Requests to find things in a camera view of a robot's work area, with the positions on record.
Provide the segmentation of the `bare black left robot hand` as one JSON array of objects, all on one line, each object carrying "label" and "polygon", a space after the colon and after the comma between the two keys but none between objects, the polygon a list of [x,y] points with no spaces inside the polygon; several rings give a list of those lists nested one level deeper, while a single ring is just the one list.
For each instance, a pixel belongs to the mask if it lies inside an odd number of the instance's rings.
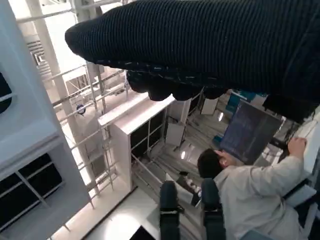
[{"label": "bare black left robot hand", "polygon": [[[204,240],[225,240],[223,208],[219,190],[211,178],[201,184],[201,227]],[[160,188],[159,228],[162,240],[180,240],[180,212],[178,191],[173,181],[165,181]]]}]

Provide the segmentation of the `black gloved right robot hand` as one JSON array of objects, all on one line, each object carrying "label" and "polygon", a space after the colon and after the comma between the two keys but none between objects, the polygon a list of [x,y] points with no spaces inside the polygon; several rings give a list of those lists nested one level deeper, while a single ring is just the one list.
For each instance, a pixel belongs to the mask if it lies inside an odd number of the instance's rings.
[{"label": "black gloved right robot hand", "polygon": [[126,70],[153,101],[233,89],[320,102],[317,0],[137,0],[64,38],[84,60]]}]

